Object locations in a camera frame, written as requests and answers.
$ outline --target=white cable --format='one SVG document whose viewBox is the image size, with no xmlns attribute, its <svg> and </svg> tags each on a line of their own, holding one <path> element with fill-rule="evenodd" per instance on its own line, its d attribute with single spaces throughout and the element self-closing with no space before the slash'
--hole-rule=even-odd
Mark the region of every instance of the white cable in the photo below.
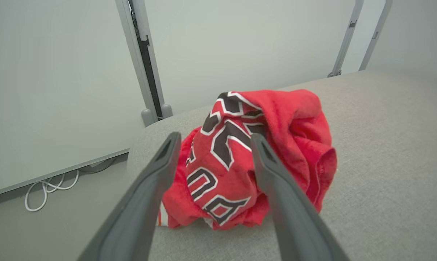
<svg viewBox="0 0 437 261">
<path fill-rule="evenodd" d="M 41 208 L 43 208 L 43 207 L 45 206 L 46 201 L 48 200 L 48 193 L 53 193 L 53 192 L 55 192 L 56 190 L 68 190 L 68 189 L 72 188 L 72 187 L 75 185 L 76 181 L 78 180 L 78 170 L 76 170 L 75 180 L 74 180 L 74 182 L 72 183 L 72 185 L 70 185 L 70 186 L 67 187 L 67 188 L 62 188 L 62 187 L 61 187 L 61 184 L 62 184 L 62 182 L 64 181 L 64 177 L 65 177 L 65 176 L 66 176 L 65 173 L 62 174 L 61 181 L 59 182 L 59 184 L 58 184 L 57 186 L 56 186 L 56 185 L 53 185 L 53 184 L 50 183 L 51 180 L 53 179 L 53 177 L 52 177 L 52 178 L 49 178 L 48 180 L 41 180 L 41 181 L 38 181 L 38 182 L 33 183 L 33 184 L 30 186 L 30 188 L 28 188 L 27 194 L 25 194 L 25 208 L 26 208 L 28 211 L 30 211 L 30 212 L 35 212 L 35 211 L 41 210 Z M 38 208 L 35 208 L 35 209 L 31 209 L 31 208 L 28 207 L 28 194 L 30 194 L 30 191 L 32 190 L 32 188 L 33 188 L 36 184 L 38 184 L 38 183 L 41 183 L 41 188 L 43 188 L 43 192 L 45 193 L 45 198 L 43 199 L 43 203 L 41 204 L 41 206 L 39 206 Z M 53 189 L 52 189 L 52 190 L 48 190 L 48 186 L 53 187 Z"/>
</svg>

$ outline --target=floor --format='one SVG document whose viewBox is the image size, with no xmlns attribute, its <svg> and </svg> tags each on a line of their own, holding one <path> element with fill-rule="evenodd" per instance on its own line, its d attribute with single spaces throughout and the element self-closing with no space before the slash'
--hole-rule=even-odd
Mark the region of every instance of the floor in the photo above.
<svg viewBox="0 0 437 261">
<path fill-rule="evenodd" d="M 70 190 L 48 195 L 43 209 L 29 212 L 24 199 L 28 186 L 0 195 L 0 260 L 75 260 L 131 184 L 126 172 L 128 154 L 94 174 L 81 173 Z M 73 183 L 76 171 L 63 186 Z M 43 202 L 36 185 L 29 206 Z"/>
</svg>

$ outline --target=gray upholstered surface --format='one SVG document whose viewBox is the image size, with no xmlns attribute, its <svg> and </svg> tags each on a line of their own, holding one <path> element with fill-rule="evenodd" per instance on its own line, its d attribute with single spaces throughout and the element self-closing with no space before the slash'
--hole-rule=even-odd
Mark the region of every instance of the gray upholstered surface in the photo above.
<svg viewBox="0 0 437 261">
<path fill-rule="evenodd" d="M 338 172 L 321 216 L 352 260 L 437 260 L 437 86 L 362 71 L 284 88 L 316 93 L 330 124 Z M 185 137 L 210 107 L 147 127 L 132 146 L 135 177 L 173 131 Z M 278 260 L 269 220 L 212 231 L 202 222 L 156 228 L 151 260 Z"/>
</svg>

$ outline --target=white wall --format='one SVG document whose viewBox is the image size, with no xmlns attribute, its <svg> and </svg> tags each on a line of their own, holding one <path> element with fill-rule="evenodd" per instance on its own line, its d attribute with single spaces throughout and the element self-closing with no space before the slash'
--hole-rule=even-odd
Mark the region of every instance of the white wall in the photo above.
<svg viewBox="0 0 437 261">
<path fill-rule="evenodd" d="M 165 103 L 178 114 L 224 91 L 325 78 L 354 2 L 145 0 Z"/>
<path fill-rule="evenodd" d="M 0 192 L 126 152 L 145 108 L 114 0 L 0 1 Z"/>
<path fill-rule="evenodd" d="M 437 0 L 394 0 L 366 69 L 437 81 Z"/>
<path fill-rule="evenodd" d="M 351 44 L 349 45 L 344 63 L 341 67 L 342 74 L 359 71 L 371 37 L 378 24 L 384 3 L 385 0 L 364 0 L 359 20 L 355 25 Z"/>
</svg>

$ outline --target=towel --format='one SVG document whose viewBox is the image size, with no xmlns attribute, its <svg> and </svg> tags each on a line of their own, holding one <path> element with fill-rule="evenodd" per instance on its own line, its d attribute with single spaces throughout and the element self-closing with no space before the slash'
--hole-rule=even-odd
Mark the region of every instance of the towel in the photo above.
<svg viewBox="0 0 437 261">
<path fill-rule="evenodd" d="M 255 180 L 252 133 L 265 136 L 320 212 L 337 160 L 318 96 L 307 90 L 230 91 L 182 142 L 158 225 L 177 228 L 198 218 L 214 230 L 261 225 L 270 206 Z"/>
</svg>

